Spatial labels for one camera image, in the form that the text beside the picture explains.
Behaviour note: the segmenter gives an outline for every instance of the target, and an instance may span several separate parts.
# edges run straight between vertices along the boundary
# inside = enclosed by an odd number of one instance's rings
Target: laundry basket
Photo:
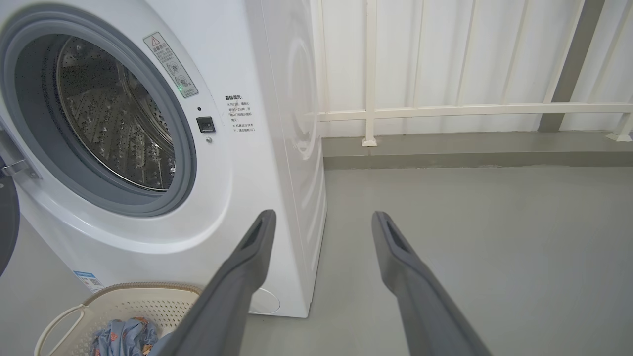
[[[112,319],[145,317],[156,325],[158,337],[162,337],[176,329],[200,292],[197,287],[176,283],[123,283],[102,289],[57,316],[37,340],[35,356],[42,356],[44,342],[55,326],[76,311],[80,312],[79,319],[50,356],[87,356],[94,333],[104,329]]]

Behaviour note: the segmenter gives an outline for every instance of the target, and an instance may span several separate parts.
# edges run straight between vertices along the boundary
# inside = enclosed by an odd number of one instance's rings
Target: front-loading washing machine
[[[0,156],[93,291],[204,286],[277,213],[251,311],[306,317],[327,205],[309,1],[0,4]]]

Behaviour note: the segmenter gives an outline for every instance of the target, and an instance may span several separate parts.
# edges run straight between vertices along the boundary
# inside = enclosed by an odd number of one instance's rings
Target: washing machine opening
[[[176,172],[162,111],[121,62],[70,36],[56,57],[56,96],[76,139],[125,181],[166,191]]]
[[[65,6],[29,8],[0,34],[0,90],[24,148],[83,199],[136,217],[177,208],[196,176],[177,92],[144,50]]]

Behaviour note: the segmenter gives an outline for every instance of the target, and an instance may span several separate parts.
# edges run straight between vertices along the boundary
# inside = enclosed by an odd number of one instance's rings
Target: white metal railing
[[[319,113],[319,119],[321,121],[339,121],[339,120],[365,120],[365,138],[363,140],[363,146],[376,146],[376,139],[374,137],[373,122],[376,119],[381,118],[406,118],[406,117],[435,117],[435,116],[455,116],[455,115],[499,115],[499,114],[539,114],[539,113],[622,113],[620,122],[611,134],[607,137],[615,141],[631,141],[629,132],[633,129],[633,97],[626,103],[595,103],[595,97],[600,92],[605,84],[605,74],[609,72],[612,65],[611,57],[613,56],[614,49],[616,48],[618,41],[622,35],[622,30],[626,23],[631,18],[633,12],[633,0],[627,0],[627,4],[620,16],[615,33],[611,38],[609,48],[607,50],[604,62],[602,63],[598,77],[591,89],[589,99],[586,103],[552,103],[554,91],[556,85],[563,71],[563,65],[569,52],[573,35],[578,26],[584,0],[577,0],[575,13],[572,19],[572,25],[568,31],[567,41],[565,47],[561,50],[556,63],[555,74],[552,76],[549,82],[548,89],[546,91],[544,100],[542,103],[519,103],[509,104],[507,101],[508,88],[511,87],[512,80],[515,76],[515,65],[517,62],[517,56],[520,55],[520,49],[525,38],[525,19],[530,16],[530,0],[524,0],[523,10],[518,26],[512,55],[510,57],[510,65],[506,74],[506,79],[503,86],[501,95],[501,102],[499,104],[484,104],[484,105],[463,105],[462,93],[464,88],[463,79],[469,67],[470,53],[472,52],[471,41],[475,27],[477,23],[477,11],[478,0],[473,0],[472,8],[470,10],[470,22],[468,24],[468,34],[466,39],[466,48],[464,58],[461,62],[460,79],[458,83],[458,91],[456,103],[453,106],[421,106],[410,108],[390,108],[390,109],[376,109],[375,107],[375,93],[376,93],[376,28],[377,28],[377,0],[367,0],[367,80],[365,86],[365,110],[348,110],[348,111],[325,111]],[[415,85],[413,86],[413,97],[416,98],[417,90],[420,87],[420,76],[417,73],[421,70],[421,52],[423,50],[423,31],[425,24],[425,3],[422,3],[422,20],[420,22],[420,43],[417,53],[417,66],[415,73]],[[325,66],[325,70],[322,73],[322,83],[325,86],[325,100],[326,108],[329,108],[327,101],[329,100],[328,94],[328,78],[327,78],[327,64],[325,63],[325,32],[323,24],[323,0],[319,0],[318,4],[318,19],[320,21],[321,40],[322,40],[322,60]]]

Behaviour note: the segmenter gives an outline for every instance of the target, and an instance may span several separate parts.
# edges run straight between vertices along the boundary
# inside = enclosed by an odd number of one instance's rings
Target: warning label
[[[85,286],[88,287],[91,292],[97,293],[98,291],[105,288],[103,284],[99,282],[97,277],[94,276],[94,274],[88,272],[79,272],[77,270],[74,270],[73,272],[85,284]]]
[[[145,37],[143,41],[151,49],[165,70],[172,76],[173,82],[176,83],[176,87],[178,87],[183,98],[188,98],[198,93],[189,74],[187,74],[185,68],[182,67],[180,60],[178,60],[178,57],[176,57],[160,33],[155,32]]]
[[[229,117],[234,132],[254,132],[255,122],[251,112],[251,103],[241,95],[224,97],[229,107]]]

